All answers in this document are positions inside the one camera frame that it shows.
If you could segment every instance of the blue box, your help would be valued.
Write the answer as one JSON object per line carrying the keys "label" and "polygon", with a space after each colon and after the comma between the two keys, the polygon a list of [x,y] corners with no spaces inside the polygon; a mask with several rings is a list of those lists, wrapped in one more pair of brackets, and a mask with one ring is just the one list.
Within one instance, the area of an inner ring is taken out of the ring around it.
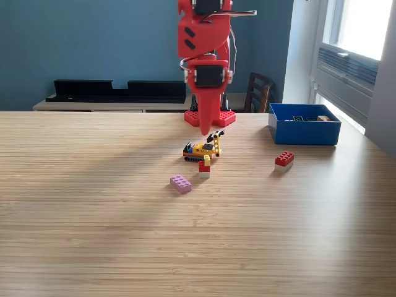
{"label": "blue box", "polygon": [[[302,116],[304,121],[293,120]],[[332,121],[306,121],[327,116]],[[326,106],[317,104],[270,104],[268,124],[276,144],[336,145],[341,122]]]}

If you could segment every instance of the table surface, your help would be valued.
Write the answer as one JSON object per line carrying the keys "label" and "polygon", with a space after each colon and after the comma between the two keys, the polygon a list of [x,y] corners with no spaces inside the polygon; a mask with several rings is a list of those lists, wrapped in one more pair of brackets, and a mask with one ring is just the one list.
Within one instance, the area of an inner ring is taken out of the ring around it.
{"label": "table surface", "polygon": [[0,136],[0,296],[395,296],[396,162],[347,123],[275,145],[239,114],[209,180],[182,114],[0,113]]}

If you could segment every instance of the red robot arm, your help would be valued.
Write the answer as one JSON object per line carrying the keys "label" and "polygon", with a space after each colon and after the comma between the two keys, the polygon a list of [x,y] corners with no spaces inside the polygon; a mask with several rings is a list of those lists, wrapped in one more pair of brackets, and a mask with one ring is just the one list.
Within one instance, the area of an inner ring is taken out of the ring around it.
{"label": "red robot arm", "polygon": [[225,127],[236,120],[234,112],[220,110],[222,94],[233,79],[230,17],[257,12],[232,12],[231,0],[179,0],[179,14],[182,13],[179,57],[184,58],[181,68],[198,106],[198,111],[188,111],[184,118],[206,135],[211,125]]}

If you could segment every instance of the wire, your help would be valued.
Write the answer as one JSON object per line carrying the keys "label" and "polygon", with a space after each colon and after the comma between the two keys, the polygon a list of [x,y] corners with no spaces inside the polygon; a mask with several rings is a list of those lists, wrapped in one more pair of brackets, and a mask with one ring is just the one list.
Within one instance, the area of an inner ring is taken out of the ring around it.
{"label": "wire", "polygon": [[181,70],[183,70],[183,71],[188,70],[188,68],[185,68],[185,67],[183,66],[184,63],[186,63],[186,62],[188,62],[188,61],[191,61],[191,60],[194,60],[194,59],[197,59],[197,58],[198,58],[198,57],[186,58],[186,59],[181,60],[181,61],[180,61],[180,68],[181,68]]}
{"label": "wire", "polygon": [[214,15],[229,15],[230,17],[249,17],[257,15],[257,11],[215,11],[211,14],[206,15],[200,23],[210,23],[207,19],[213,17]]}
{"label": "wire", "polygon": [[234,57],[234,75],[235,75],[235,72],[236,72],[236,55],[238,54],[238,50],[236,49],[236,39],[235,39],[235,34],[234,34],[234,30],[233,30],[233,27],[232,26],[230,26],[230,28],[231,28],[231,35],[233,36],[233,40],[234,40],[234,49],[235,49],[235,57]]}

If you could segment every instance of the wooden chair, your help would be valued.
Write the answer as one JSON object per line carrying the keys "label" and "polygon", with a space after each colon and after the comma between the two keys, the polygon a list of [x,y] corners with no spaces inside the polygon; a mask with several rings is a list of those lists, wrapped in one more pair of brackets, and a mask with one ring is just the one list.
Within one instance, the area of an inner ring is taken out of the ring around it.
{"label": "wooden chair", "polygon": [[252,104],[254,113],[267,113],[270,93],[274,87],[275,84],[271,79],[257,73],[251,73],[244,113],[252,113]]}

